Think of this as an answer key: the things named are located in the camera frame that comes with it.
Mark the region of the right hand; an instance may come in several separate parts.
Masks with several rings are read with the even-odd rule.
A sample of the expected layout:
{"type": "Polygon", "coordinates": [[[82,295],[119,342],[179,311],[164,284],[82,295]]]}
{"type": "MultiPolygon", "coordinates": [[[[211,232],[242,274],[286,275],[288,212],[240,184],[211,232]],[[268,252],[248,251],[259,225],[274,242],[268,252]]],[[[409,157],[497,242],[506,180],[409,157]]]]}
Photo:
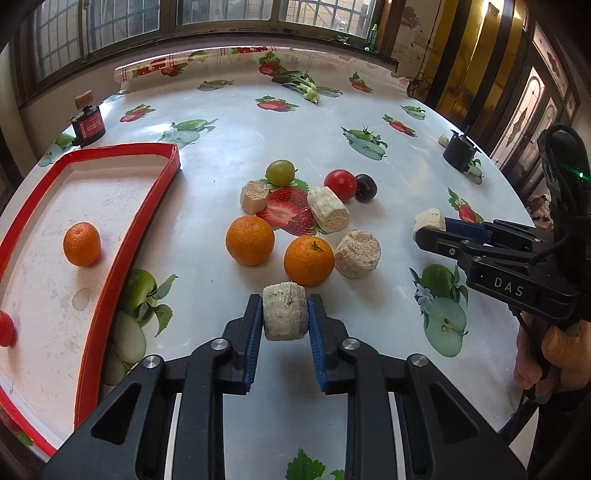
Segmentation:
{"type": "MultiPolygon", "coordinates": [[[[556,326],[551,326],[541,343],[541,351],[547,361],[561,370],[558,391],[577,391],[590,382],[590,323],[581,321],[578,331],[569,335],[556,326]]],[[[551,390],[550,384],[542,381],[542,367],[530,352],[528,335],[523,328],[517,336],[517,355],[514,380],[524,390],[541,383],[543,394],[551,390]]]]}

